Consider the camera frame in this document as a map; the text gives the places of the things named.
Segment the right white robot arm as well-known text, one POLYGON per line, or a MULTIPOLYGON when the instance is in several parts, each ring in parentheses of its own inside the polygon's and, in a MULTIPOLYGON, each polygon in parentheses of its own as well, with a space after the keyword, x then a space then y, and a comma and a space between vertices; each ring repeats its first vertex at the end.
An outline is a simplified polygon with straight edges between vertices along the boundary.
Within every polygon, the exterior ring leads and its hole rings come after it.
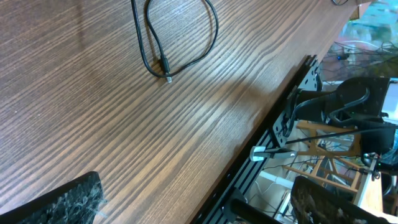
POLYGON ((287 121, 306 120, 354 127, 361 150, 385 156, 397 149, 397 79, 354 77, 333 91, 295 90, 285 108, 287 121))

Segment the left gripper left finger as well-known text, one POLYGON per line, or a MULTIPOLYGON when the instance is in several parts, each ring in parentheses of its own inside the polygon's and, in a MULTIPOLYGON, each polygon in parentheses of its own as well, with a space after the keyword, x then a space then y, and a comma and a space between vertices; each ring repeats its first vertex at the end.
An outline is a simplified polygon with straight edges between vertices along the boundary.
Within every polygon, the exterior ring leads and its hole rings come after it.
POLYGON ((104 202, 99 174, 90 171, 1 215, 1 223, 93 223, 104 202))

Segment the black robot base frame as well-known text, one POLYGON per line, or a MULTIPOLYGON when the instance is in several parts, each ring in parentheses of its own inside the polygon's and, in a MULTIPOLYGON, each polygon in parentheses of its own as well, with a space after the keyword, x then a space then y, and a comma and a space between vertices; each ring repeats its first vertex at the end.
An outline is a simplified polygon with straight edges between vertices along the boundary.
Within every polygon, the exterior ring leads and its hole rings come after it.
POLYGON ((237 217, 253 221, 260 216, 258 210, 245 204, 245 196, 269 159, 295 156, 294 152, 285 148, 287 137, 284 130, 294 123, 286 106, 300 89, 321 90, 316 55, 305 57, 270 112, 197 211, 192 223, 232 223, 237 217))

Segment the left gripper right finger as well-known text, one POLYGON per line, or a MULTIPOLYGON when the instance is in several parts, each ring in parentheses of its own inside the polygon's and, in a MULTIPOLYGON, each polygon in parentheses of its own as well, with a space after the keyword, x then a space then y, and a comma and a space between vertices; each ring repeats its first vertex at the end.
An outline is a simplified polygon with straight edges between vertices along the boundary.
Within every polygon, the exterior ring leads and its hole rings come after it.
POLYGON ((303 176, 295 179, 290 202, 298 224, 389 223, 303 176))

